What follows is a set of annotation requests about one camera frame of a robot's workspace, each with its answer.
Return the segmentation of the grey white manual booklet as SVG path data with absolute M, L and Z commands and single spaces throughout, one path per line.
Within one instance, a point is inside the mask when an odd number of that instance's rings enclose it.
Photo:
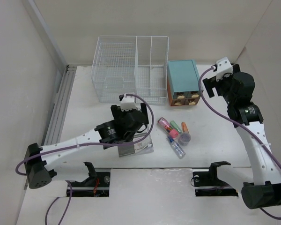
M 119 157 L 150 154 L 153 152 L 154 152 L 154 147 L 153 147 L 151 135 L 148 135 L 144 140 L 134 145 L 118 147 Z

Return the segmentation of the teal orange drawer box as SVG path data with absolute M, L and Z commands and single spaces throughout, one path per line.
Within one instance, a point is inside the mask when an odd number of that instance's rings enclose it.
M 170 106 L 197 105 L 201 94 L 195 60 L 170 60 L 167 65 L 167 92 Z

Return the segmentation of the clear jar of paperclips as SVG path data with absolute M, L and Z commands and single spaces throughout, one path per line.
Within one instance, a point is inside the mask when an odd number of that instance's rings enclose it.
M 178 143 L 181 146 L 187 146 L 191 140 L 191 136 L 189 133 L 183 132 L 180 134 L 178 138 Z

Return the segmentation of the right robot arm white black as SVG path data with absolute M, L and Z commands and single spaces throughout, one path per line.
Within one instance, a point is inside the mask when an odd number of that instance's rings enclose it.
M 204 75 L 216 72 L 211 78 Z M 211 66 L 200 76 L 199 86 L 204 86 L 210 98 L 215 94 L 227 103 L 227 116 L 217 112 L 206 100 L 206 106 L 218 116 L 233 123 L 248 155 L 252 177 L 236 171 L 231 163 L 212 163 L 207 173 L 208 181 L 214 185 L 227 183 L 240 192 L 249 209 L 261 209 L 281 205 L 281 164 L 270 151 L 263 117 L 260 109 L 251 99 L 255 89 L 254 78 L 240 70 L 238 64 L 220 71 L 219 66 Z

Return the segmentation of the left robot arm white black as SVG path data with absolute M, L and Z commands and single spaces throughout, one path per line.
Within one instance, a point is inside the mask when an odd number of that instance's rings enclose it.
M 127 111 L 112 105 L 113 120 L 96 126 L 81 136 L 57 144 L 39 146 L 33 143 L 27 147 L 24 167 L 31 189 L 42 188 L 58 176 L 56 167 L 74 158 L 88 146 L 126 147 L 134 145 L 134 135 L 144 131 L 149 124 L 148 115 L 152 114 L 149 105 L 142 103 L 140 109 Z

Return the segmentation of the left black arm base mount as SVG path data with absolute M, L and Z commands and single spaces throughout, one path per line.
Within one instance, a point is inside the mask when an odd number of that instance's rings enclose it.
M 87 177 L 81 182 L 71 181 L 72 197 L 109 197 L 111 170 L 96 170 L 91 162 L 85 162 Z

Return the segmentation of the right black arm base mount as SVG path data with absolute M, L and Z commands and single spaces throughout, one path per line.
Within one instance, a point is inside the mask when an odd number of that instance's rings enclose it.
M 196 197 L 238 197 L 238 192 L 228 183 L 218 179 L 217 168 L 224 165 L 231 165 L 227 161 L 213 162 L 208 168 L 192 170 L 190 184 L 194 187 Z

